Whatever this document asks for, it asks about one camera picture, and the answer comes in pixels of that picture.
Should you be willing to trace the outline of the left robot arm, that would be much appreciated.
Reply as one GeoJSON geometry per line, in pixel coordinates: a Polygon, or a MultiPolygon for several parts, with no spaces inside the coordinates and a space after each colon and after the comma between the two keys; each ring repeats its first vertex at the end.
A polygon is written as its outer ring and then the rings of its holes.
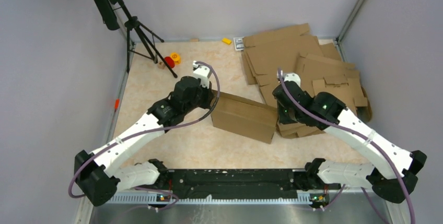
{"type": "Polygon", "coordinates": [[[137,168],[121,165],[150,141],[175,128],[193,125],[214,110],[216,98],[208,76],[182,77],[167,97],[155,102],[131,127],[111,142],[91,152],[82,150],[75,156],[74,175],[68,194],[75,198],[73,185],[94,206],[101,206],[117,192],[148,184],[161,189],[167,184],[164,168],[149,161],[137,168]]]}

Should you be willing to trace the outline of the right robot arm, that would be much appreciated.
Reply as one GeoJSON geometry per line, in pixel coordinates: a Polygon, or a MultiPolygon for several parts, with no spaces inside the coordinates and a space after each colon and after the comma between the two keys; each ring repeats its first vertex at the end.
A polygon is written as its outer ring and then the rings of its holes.
{"type": "Polygon", "coordinates": [[[410,201],[427,156],[420,150],[402,149],[368,127],[344,102],[328,92],[311,97],[294,81],[272,92],[277,108],[289,119],[313,126],[348,144],[368,162],[353,164],[315,158],[305,165],[307,188],[341,184],[371,188],[392,203],[410,201]]]}

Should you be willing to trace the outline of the cardboard box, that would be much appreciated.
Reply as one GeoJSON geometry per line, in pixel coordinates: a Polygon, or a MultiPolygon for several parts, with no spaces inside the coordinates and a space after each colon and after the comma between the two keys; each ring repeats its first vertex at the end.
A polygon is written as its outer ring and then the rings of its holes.
{"type": "Polygon", "coordinates": [[[276,131],[277,109],[221,92],[211,118],[216,128],[270,144],[276,131]]]}

